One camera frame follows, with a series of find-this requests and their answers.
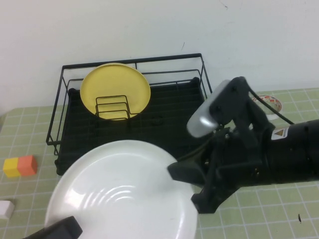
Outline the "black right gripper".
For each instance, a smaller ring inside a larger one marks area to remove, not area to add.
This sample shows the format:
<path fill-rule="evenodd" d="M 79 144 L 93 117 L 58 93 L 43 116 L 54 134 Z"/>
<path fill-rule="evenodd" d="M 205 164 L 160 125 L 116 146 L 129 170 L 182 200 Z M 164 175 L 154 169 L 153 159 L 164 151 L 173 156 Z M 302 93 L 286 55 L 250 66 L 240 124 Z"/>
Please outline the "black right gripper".
<path fill-rule="evenodd" d="M 175 162 L 167 170 L 173 180 L 194 185 L 191 201 L 199 214 L 214 214 L 238 189 L 273 183 L 266 156 L 272 130 L 271 125 L 248 128 L 243 135 L 237 129 L 221 129 L 201 146 L 199 161 Z"/>

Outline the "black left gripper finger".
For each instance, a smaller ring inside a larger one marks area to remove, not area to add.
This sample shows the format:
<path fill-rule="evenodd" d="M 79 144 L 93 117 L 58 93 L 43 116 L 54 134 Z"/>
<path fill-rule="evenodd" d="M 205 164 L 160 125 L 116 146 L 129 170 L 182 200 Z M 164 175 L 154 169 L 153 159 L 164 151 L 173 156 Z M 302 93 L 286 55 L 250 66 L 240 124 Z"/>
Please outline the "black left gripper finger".
<path fill-rule="evenodd" d="M 64 218 L 25 239 L 78 239 L 83 231 L 74 216 Z"/>

